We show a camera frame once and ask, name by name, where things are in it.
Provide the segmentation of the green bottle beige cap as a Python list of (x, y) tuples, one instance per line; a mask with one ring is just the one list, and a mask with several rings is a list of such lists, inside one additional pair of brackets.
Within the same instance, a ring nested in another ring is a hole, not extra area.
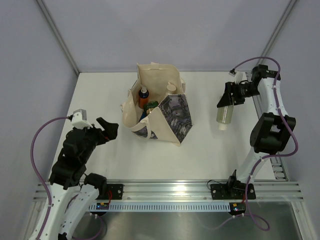
[(233, 105), (219, 107), (217, 109), (216, 121), (218, 123), (219, 130), (225, 131), (227, 129), (228, 125), (232, 121), (233, 110)]

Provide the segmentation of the orange blue spray bottle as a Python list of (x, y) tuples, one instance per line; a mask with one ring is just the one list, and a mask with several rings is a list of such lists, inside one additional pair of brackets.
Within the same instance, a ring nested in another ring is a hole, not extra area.
[(139, 100), (138, 100), (138, 106), (143, 109), (144, 105), (146, 105), (149, 101), (149, 91), (147, 88), (143, 85), (141, 85), (141, 89), (138, 92)]

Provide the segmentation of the beige pump bottle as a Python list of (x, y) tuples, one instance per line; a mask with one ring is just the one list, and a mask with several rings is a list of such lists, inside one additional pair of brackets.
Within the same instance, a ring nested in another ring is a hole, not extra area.
[(167, 92), (166, 92), (166, 93), (167, 93), (168, 95), (173, 95), (173, 94), (176, 92), (177, 87), (176, 87), (174, 84), (168, 82), (168, 83), (167, 83), (167, 86), (166, 86), (166, 89), (167, 89)]

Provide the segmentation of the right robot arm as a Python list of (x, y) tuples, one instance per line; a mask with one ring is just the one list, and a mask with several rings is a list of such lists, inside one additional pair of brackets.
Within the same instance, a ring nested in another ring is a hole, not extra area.
[(217, 104), (216, 121), (220, 130), (225, 130), (231, 123), (233, 107), (244, 104), (246, 98), (259, 96), (263, 103), (263, 113), (250, 134), (251, 149), (244, 163), (233, 172), (221, 190), (223, 196), (237, 199), (253, 191), (252, 183), (266, 160), (285, 149), (296, 119), (288, 115), (283, 105), (278, 71), (259, 64), (252, 69), (250, 81), (241, 81), (242, 74), (234, 69), (230, 73), (236, 80), (225, 83), (224, 93)]

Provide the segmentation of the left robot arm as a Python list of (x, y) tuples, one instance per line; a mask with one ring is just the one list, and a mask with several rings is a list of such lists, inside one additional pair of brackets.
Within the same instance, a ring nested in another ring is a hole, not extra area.
[(119, 125), (98, 117), (96, 120), (101, 127), (97, 128), (80, 112), (63, 116), (62, 120), (71, 121), (73, 128), (66, 134), (57, 161), (51, 169), (49, 183), (45, 182), (36, 168), (35, 140), (31, 142), (31, 165), (47, 194), (46, 204), (30, 236), (31, 240), (71, 240), (91, 203), (103, 198), (108, 198), (110, 202), (113, 197), (106, 177), (90, 173), (85, 176), (83, 184), (80, 184), (80, 180), (95, 148), (115, 140)]

